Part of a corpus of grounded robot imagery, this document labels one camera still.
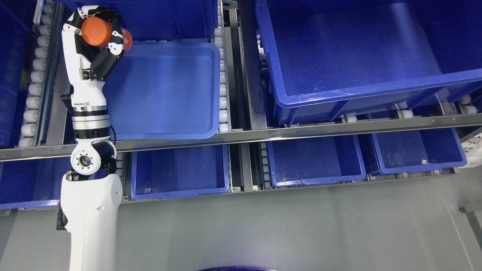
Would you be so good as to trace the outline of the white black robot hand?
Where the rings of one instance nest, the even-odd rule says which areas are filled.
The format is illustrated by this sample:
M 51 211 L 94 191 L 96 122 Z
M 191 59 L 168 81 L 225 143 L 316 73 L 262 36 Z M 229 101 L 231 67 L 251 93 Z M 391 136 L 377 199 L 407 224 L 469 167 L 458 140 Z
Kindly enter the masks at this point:
M 81 26 L 88 17 L 98 17 L 112 23 L 113 32 L 107 48 L 98 48 L 84 41 Z M 121 22 L 119 12 L 99 5 L 77 8 L 64 21 L 62 46 L 73 92 L 63 95 L 61 99 L 69 113 L 106 109 L 103 86 L 125 52 Z

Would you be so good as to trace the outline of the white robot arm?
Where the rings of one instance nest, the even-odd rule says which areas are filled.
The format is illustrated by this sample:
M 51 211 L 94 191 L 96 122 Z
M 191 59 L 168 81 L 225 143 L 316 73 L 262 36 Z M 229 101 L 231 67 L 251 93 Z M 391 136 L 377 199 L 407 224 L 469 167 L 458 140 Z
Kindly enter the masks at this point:
M 76 146 L 63 175 L 57 229 L 71 235 L 71 271 L 114 271 L 122 182 L 106 106 L 68 106 Z

